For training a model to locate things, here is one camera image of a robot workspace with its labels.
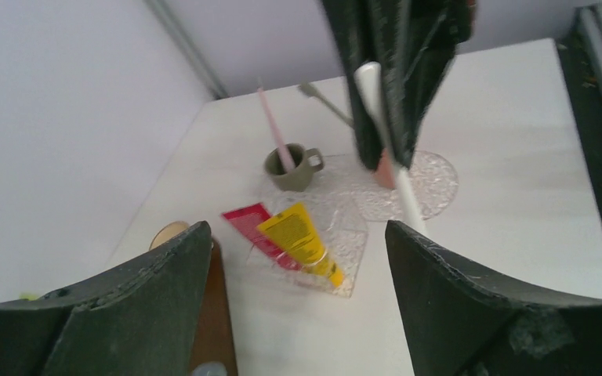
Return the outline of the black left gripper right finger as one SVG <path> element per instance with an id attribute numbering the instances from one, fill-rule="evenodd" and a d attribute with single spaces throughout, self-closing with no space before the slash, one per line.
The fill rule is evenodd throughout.
<path id="1" fill-rule="evenodd" d="M 602 299 L 507 276 L 400 221 L 386 250 L 417 375 L 602 375 Z"/>

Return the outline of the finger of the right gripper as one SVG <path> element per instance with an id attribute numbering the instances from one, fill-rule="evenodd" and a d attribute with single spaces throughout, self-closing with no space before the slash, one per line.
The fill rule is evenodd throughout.
<path id="1" fill-rule="evenodd" d="M 331 28 L 335 46 L 346 77 L 349 104 L 358 156 L 370 171 L 378 168 L 383 146 L 354 79 L 356 70 L 375 59 L 371 23 L 366 1 L 323 0 L 321 2 Z"/>
<path id="2" fill-rule="evenodd" d="M 410 167 L 422 120 L 455 58 L 470 39 L 473 1 L 372 1 L 375 60 L 396 162 Z"/>

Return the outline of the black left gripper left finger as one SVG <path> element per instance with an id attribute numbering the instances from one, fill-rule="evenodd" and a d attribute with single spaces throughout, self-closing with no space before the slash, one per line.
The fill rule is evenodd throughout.
<path id="1" fill-rule="evenodd" d="M 186 375 L 212 250 L 205 221 L 35 300 L 0 303 L 0 375 Z"/>

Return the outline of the grey toothbrush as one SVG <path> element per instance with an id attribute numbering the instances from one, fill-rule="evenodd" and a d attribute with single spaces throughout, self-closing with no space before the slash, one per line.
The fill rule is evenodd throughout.
<path id="1" fill-rule="evenodd" d="M 329 109 L 336 117 L 338 117 L 348 127 L 353 128 L 354 121 L 340 110 L 332 101 L 330 101 L 314 84 L 305 82 L 297 85 L 296 88 L 306 97 L 314 98 L 327 109 Z"/>

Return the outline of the pink printed white mug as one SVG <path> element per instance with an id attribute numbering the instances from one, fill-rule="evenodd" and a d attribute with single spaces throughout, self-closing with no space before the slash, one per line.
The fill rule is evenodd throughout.
<path id="1" fill-rule="evenodd" d="M 395 178 L 391 170 L 391 163 L 386 149 L 383 149 L 377 169 L 372 175 L 377 184 L 381 187 L 388 190 L 395 189 Z"/>

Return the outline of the pink toothpaste tube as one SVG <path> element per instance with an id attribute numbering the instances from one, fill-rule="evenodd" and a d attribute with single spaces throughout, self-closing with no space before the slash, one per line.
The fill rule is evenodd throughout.
<path id="1" fill-rule="evenodd" d="M 221 214 L 244 238 L 282 269 L 300 271 L 302 266 L 263 235 L 257 228 L 271 218 L 262 203 L 237 208 Z"/>

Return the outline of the pink toothbrush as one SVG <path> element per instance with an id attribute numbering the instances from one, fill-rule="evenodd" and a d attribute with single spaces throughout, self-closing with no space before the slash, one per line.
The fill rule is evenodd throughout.
<path id="1" fill-rule="evenodd" d="M 274 115 L 273 115 L 273 112 L 270 109 L 270 105 L 267 100 L 267 96 L 266 96 L 266 93 L 264 91 L 262 84 L 259 84 L 259 87 L 257 88 L 257 93 L 258 93 L 259 100 L 261 102 L 263 111 L 267 117 L 270 132 L 271 132 L 271 135 L 275 142 L 275 145 L 277 148 L 277 154 L 281 161 L 282 167 L 283 167 L 285 173 L 289 173 L 296 167 L 296 165 L 295 165 L 295 162 L 292 158 L 292 155 L 291 155 L 289 149 L 286 146 L 285 141 L 282 138 L 281 131 L 278 128 L 277 123 L 274 118 Z"/>

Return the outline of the yellow toothpaste tube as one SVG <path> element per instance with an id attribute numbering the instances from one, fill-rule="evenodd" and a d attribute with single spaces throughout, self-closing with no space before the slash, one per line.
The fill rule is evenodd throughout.
<path id="1" fill-rule="evenodd" d="M 343 284 L 345 275 L 330 255 L 303 202 L 294 203 L 256 228 L 298 262 L 304 272 L 324 277 L 333 288 Z"/>

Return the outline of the grey handled white mug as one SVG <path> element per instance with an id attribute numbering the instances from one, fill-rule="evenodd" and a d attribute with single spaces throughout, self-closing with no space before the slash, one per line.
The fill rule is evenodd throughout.
<path id="1" fill-rule="evenodd" d="M 190 376 L 227 376 L 227 368 L 223 363 L 211 361 L 197 365 Z"/>

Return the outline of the brown ceramic cup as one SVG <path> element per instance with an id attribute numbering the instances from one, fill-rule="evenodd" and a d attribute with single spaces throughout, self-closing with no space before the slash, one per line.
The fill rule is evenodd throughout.
<path id="1" fill-rule="evenodd" d="M 149 250 L 153 250 L 187 230 L 190 224 L 185 221 L 174 221 L 161 228 L 152 239 Z"/>

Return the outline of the green toothpaste tube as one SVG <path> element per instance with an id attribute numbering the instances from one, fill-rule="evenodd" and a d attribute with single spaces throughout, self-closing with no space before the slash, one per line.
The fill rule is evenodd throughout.
<path id="1" fill-rule="evenodd" d="M 23 299 L 23 300 L 27 300 L 27 301 L 34 301 L 34 300 L 36 300 L 38 298 L 40 298 L 39 295 L 30 294 L 30 293 L 22 293 L 19 296 L 19 299 Z"/>

